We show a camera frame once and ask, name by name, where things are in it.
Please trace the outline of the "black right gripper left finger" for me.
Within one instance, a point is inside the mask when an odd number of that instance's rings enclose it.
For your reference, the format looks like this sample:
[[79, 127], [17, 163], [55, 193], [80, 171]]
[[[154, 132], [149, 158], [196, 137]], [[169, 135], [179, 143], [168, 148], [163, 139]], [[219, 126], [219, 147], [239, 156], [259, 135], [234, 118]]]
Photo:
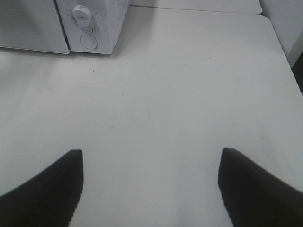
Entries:
[[70, 150], [35, 177], [0, 197], [0, 225], [67, 227], [83, 185], [82, 150]]

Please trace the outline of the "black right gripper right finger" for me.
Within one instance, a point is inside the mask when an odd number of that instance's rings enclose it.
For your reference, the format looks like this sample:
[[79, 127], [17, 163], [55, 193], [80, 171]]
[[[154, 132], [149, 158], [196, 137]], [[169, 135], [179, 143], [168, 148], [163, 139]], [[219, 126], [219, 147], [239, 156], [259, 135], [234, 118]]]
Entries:
[[235, 227], [301, 227], [303, 194], [236, 149], [221, 153], [218, 186]]

